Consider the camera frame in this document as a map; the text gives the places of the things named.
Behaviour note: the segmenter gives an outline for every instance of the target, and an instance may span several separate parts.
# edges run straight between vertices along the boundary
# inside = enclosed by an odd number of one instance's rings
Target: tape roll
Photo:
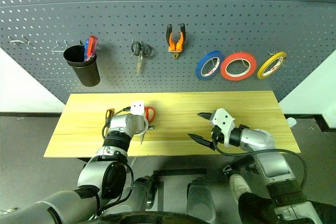
[[[269,77],[271,74],[273,74],[275,71],[278,70],[278,68],[281,67],[282,63],[285,61],[287,54],[285,52],[279,52],[272,57],[270,57],[268,60],[265,61],[265,63],[260,67],[257,73],[257,77],[262,80],[267,77]],[[275,61],[278,61],[270,70],[265,70]]]
[[[222,55],[222,53],[220,51],[212,51],[209,52],[206,56],[204,56],[199,63],[196,66],[195,69],[195,74],[197,76],[198,79],[200,80],[207,80],[209,78],[211,78],[215,73],[217,73],[219,71],[219,67],[221,65],[221,63],[224,60],[224,56]],[[204,73],[204,66],[209,63],[212,62],[213,68]]]
[[[244,60],[245,62],[247,62],[248,63],[247,69],[244,72],[238,74],[229,73],[227,71],[227,66],[236,60]],[[248,52],[236,52],[225,58],[225,60],[222,62],[222,65],[220,66],[220,73],[227,80],[241,81],[251,76],[256,70],[256,68],[257,68],[257,61],[252,54]]]

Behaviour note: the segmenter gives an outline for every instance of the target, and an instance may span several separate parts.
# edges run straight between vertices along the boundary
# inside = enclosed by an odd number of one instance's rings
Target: blue object
[[[202,73],[203,67],[207,64],[207,62],[211,61],[211,59],[214,59],[214,58],[217,58],[215,59],[215,61],[213,61],[214,68],[208,73]],[[222,55],[220,51],[209,52],[206,56],[204,56],[199,61],[199,63],[196,66],[195,74],[197,78],[200,80],[207,80],[211,78],[214,74],[216,74],[219,71],[223,60],[224,60],[224,56]]]
[[[87,61],[87,55],[86,53],[88,52],[88,47],[89,47],[89,39],[85,40],[85,44],[84,44],[84,61]]]

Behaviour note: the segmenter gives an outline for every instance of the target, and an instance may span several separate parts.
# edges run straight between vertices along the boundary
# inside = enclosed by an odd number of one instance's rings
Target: black pants
[[[336,207],[311,201],[323,224],[336,223]],[[274,213],[272,200],[252,193],[244,193],[238,202],[240,219],[243,224],[281,223]]]

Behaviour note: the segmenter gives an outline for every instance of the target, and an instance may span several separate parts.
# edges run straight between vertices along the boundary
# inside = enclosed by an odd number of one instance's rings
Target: pen holder
[[[93,87],[100,82],[97,68],[97,55],[84,61],[84,46],[72,46],[64,51],[63,56],[75,71],[80,82],[86,87]]]

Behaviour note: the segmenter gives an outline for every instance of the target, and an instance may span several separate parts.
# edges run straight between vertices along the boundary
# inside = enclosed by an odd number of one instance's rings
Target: wooden table
[[[218,154],[195,143],[187,133],[211,140],[212,126],[197,116],[198,112],[213,112],[225,108],[234,117],[236,126],[270,132],[277,148],[295,152],[300,149],[272,91],[189,92],[189,93],[115,93],[72,94],[58,121],[44,154],[45,157],[91,157],[102,146],[101,129],[108,108],[116,111],[131,101],[145,101],[156,109],[152,124],[142,145],[134,136],[129,156]],[[220,148],[234,153],[237,147]]]

